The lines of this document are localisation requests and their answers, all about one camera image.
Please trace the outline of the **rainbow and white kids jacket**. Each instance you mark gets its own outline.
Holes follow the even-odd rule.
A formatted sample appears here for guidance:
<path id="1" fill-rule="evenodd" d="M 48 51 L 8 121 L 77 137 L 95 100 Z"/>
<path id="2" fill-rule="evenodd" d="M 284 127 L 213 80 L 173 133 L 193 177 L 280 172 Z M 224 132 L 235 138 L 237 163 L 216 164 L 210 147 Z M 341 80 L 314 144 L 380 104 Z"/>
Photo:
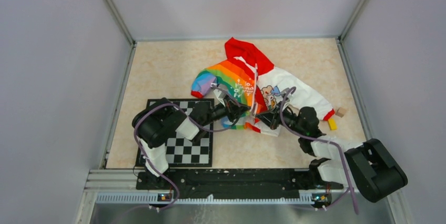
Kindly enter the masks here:
<path id="1" fill-rule="evenodd" d="M 293 74 L 276 67 L 254 44 L 232 37 L 225 43 L 225 52 L 226 60 L 200 71 L 191 85 L 191 95 L 196 98 L 203 98 L 213 86 L 219 86 L 250 108 L 235 125 L 223 118 L 224 128 L 278 136 L 279 129 L 270 129 L 257 116 L 279 106 L 284 93 L 293 87 L 296 90 L 289 94 L 286 106 L 312 107 L 317 118 L 324 121 L 335 114 L 326 98 Z"/>

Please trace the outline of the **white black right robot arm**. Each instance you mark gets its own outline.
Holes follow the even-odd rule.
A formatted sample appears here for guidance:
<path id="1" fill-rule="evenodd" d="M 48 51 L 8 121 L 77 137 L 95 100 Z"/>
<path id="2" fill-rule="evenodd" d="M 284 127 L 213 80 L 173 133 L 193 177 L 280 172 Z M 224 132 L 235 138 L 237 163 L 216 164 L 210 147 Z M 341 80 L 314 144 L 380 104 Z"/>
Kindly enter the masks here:
<path id="1" fill-rule="evenodd" d="M 256 116 L 268 129 L 285 127 L 299 134 L 299 146 L 314 156 L 309 183 L 323 188 L 329 182 L 352 186 L 370 202 L 377 202 L 408 184 L 408 177 L 384 144 L 375 138 L 357 144 L 324 134 L 316 110 L 298 113 L 276 107 Z"/>

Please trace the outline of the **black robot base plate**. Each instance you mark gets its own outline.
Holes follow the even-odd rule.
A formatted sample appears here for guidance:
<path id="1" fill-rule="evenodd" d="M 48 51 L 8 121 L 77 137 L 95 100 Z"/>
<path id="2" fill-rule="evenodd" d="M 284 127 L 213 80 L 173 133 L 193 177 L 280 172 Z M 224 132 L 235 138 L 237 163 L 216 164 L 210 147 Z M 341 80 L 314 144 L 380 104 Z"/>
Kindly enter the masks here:
<path id="1" fill-rule="evenodd" d="M 138 190 L 173 190 L 181 199 L 297 199 L 300 191 L 320 189 L 308 169 L 168 169 L 167 179 L 138 174 Z"/>

